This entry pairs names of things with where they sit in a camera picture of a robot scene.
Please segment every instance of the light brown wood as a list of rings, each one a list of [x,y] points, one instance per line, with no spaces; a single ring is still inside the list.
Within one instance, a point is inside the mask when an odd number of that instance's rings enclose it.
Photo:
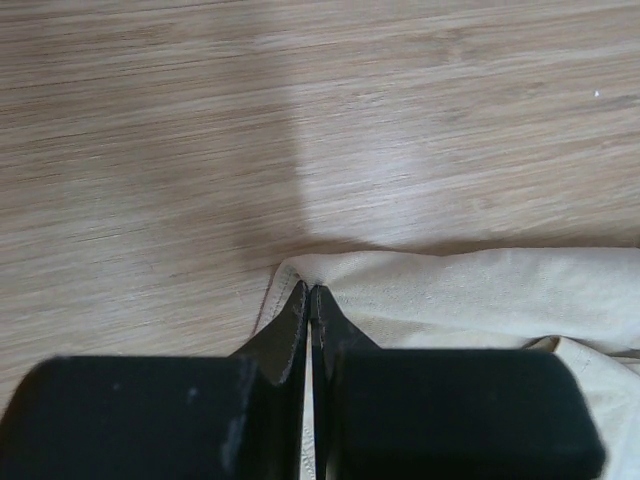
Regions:
[[[229,353],[288,256],[640,238],[635,1],[0,22],[0,406],[54,353]]]

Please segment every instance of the cloth fold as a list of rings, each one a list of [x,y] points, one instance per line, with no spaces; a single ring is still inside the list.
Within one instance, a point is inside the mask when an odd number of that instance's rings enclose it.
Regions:
[[[640,478],[640,250],[294,257],[273,278],[259,328],[300,279],[328,286],[344,314],[383,347],[554,351],[578,380],[607,448],[601,478]],[[303,479],[314,478],[312,445],[305,411]]]

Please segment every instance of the wood grain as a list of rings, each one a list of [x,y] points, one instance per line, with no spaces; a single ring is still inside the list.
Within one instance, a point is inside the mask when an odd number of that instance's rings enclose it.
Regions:
[[[229,353],[288,256],[637,245],[605,3],[3,2],[0,406],[54,353]]]

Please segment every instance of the white speck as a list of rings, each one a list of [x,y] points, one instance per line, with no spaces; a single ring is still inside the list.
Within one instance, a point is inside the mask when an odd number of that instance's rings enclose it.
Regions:
[[[191,405],[197,395],[198,395],[198,389],[195,387],[190,388],[189,391],[187,392],[187,405]]]

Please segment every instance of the towel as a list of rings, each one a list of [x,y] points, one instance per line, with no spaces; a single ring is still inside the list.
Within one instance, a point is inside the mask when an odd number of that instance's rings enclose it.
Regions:
[[[328,286],[347,318],[382,347],[554,352],[576,377],[605,444],[600,478],[640,478],[640,250],[294,257],[278,268],[258,329],[300,279]],[[311,402],[307,382],[303,480],[315,478]]]

